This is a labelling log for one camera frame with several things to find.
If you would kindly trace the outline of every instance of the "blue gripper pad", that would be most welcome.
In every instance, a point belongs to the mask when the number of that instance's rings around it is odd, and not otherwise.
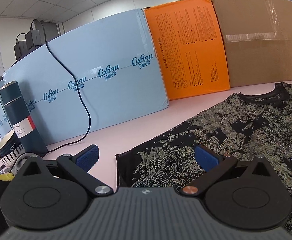
[[[73,156],[73,158],[77,166],[88,172],[98,161],[99,148],[96,145],[91,145]]]
[[[210,153],[197,146],[195,148],[195,160],[199,166],[201,166],[205,172],[210,171],[213,167],[219,164],[217,158],[213,157]]]

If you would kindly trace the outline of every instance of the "dark blue thermos bottle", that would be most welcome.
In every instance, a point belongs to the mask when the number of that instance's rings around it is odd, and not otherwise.
[[[8,119],[25,151],[44,157],[47,147],[33,123],[17,81],[1,87],[0,95]]]

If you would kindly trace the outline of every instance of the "tabletop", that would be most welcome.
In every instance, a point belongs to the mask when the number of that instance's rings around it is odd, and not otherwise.
[[[236,87],[228,91],[173,100],[169,102],[169,107],[164,110],[91,132],[79,143],[62,147],[46,155],[44,159],[54,160],[64,153],[75,155],[89,145],[96,144],[99,148],[99,160],[89,170],[89,173],[116,190],[116,154],[131,150],[135,146],[160,135],[203,110],[224,101],[233,93],[241,92],[244,95],[258,95],[268,93],[273,89],[274,83],[267,83]],[[79,138],[81,136],[49,145],[48,150],[76,141]]]

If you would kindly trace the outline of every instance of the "triangle logo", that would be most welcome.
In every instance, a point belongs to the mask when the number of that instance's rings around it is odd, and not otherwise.
[[[12,150],[12,151],[15,150],[15,143],[14,143],[13,146],[10,148],[10,150]]]

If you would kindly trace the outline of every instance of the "black cup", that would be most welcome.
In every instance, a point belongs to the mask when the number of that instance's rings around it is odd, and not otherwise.
[[[25,149],[15,131],[9,131],[0,141],[0,160],[6,167],[11,167],[23,153],[25,153]]]

